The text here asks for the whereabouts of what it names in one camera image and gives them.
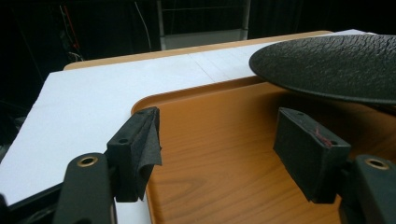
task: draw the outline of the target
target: red mark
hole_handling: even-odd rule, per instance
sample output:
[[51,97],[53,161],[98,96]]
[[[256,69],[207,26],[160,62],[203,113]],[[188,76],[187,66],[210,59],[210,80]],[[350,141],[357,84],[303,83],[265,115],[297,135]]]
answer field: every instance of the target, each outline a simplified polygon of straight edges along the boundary
[[320,132],[319,132],[319,126],[317,125],[317,128],[315,129],[315,136],[327,147],[332,147],[332,141],[329,139],[323,137]]

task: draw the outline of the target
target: brass insert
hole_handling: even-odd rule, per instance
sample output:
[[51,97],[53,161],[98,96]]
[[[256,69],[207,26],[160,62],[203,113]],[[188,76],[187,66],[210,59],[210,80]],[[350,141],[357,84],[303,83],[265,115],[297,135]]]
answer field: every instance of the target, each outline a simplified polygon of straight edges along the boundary
[[84,157],[81,160],[79,160],[77,162],[77,165],[79,167],[87,167],[87,166],[92,166],[92,165],[94,165],[97,162],[98,162],[98,158],[97,157],[88,156],[88,157]]
[[375,169],[379,169],[379,170],[389,169],[389,166],[386,163],[373,158],[366,159],[365,162],[367,163],[367,165],[372,166]]

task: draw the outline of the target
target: black textured disc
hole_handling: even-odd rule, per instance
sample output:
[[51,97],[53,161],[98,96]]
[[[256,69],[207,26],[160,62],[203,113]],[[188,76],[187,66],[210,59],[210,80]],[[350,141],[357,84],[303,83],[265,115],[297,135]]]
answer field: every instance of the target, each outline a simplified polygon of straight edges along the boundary
[[296,39],[255,52],[251,70],[285,89],[338,100],[396,105],[396,36]]

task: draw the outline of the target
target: wooden tray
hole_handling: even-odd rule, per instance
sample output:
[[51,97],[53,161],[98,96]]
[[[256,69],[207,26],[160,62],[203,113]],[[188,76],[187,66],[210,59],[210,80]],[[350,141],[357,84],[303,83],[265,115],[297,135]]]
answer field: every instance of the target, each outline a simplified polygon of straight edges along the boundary
[[160,108],[163,147],[163,166],[154,168],[147,188],[153,223],[339,223],[340,199],[309,203],[273,151],[280,106],[344,138],[351,157],[396,161],[395,117],[256,77],[150,96],[133,112],[153,105]]

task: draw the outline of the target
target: wood grain surface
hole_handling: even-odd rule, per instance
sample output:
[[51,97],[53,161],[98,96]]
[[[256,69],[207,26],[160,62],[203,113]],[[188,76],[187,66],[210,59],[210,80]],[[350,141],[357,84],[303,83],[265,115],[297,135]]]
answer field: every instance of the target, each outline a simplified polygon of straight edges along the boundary
[[147,191],[153,223],[339,223],[340,199],[309,203],[273,151],[280,106],[306,113],[346,140],[351,158],[365,153],[396,162],[394,116],[256,77],[227,83],[134,106],[156,105],[161,114],[163,166],[154,168]]

